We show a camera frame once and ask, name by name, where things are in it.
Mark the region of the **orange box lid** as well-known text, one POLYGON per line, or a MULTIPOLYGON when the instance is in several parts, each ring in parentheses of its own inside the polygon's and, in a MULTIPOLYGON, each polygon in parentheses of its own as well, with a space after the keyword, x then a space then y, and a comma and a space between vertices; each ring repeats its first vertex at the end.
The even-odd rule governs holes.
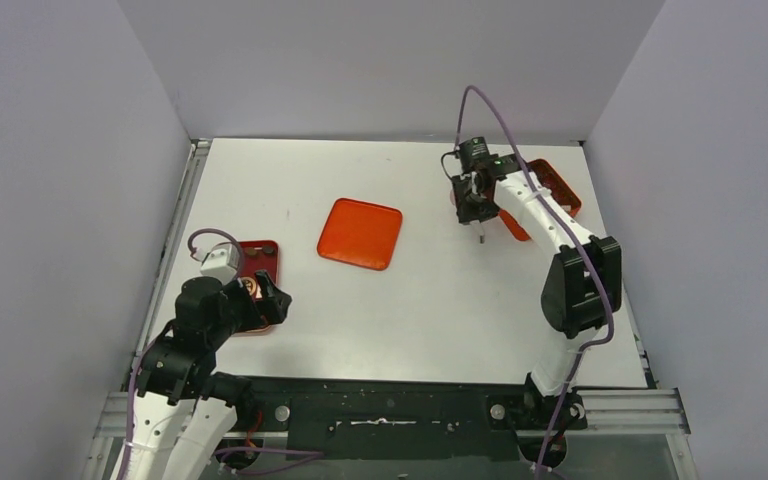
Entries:
POLYGON ((403 223, 401 211, 349 198, 337 199, 316 251, 320 257, 375 271, 387 269, 403 223))

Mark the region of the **pink silicone tongs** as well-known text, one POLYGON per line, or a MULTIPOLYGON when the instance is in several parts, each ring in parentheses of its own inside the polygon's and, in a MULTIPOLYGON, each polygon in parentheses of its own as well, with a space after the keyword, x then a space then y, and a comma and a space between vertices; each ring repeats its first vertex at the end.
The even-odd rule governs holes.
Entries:
MULTIPOLYGON (((455 193, 454 193, 453 190, 451 190, 450 193, 449 193, 449 199, 450 199, 451 204, 454 207, 456 207, 457 206, 457 202, 456 202, 456 197, 455 197, 455 193)), ((478 221, 473 221, 473 222, 468 223, 467 226, 470 228, 470 231, 477 238, 478 243, 480 245, 483 245, 485 243, 485 241, 486 241, 486 233, 485 233, 485 229, 483 227, 483 224, 481 222, 478 222, 478 221)))

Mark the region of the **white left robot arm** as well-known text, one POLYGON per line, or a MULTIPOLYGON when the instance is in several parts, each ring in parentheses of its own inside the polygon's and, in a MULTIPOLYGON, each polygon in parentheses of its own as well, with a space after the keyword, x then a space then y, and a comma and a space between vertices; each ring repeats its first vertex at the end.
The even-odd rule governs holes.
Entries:
POLYGON ((115 478, 196 479, 231 428, 256 421, 251 380, 217 371, 217 353, 238 333, 283 323, 291 302, 266 270, 185 281, 132 370, 115 478))

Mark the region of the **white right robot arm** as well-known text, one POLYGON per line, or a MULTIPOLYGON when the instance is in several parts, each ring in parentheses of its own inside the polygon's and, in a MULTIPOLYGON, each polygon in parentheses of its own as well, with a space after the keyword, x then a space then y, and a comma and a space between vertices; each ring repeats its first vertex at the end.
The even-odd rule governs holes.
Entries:
POLYGON ((522 400, 525 419, 546 427, 562 412, 558 395, 571 384, 582 345, 595 340, 621 306, 620 245, 582 227, 541 183, 532 163, 491 153, 482 137, 459 144, 454 155, 461 165, 450 179, 459 223, 480 224, 504 214, 550 260, 540 306, 552 332, 527 376, 536 391, 522 400))

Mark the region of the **orange compartment chocolate box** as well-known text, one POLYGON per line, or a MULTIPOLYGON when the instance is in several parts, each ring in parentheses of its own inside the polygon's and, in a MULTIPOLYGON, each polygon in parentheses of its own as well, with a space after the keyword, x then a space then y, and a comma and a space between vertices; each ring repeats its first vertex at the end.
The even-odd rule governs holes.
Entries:
MULTIPOLYGON (((552 198, 561 208, 575 218, 582 206, 582 202, 561 175, 545 159, 538 158, 527 163, 529 170, 537 180, 551 191, 552 198)), ((511 235, 520 242, 530 240, 528 233, 517 221, 504 209, 500 209, 499 216, 511 235)))

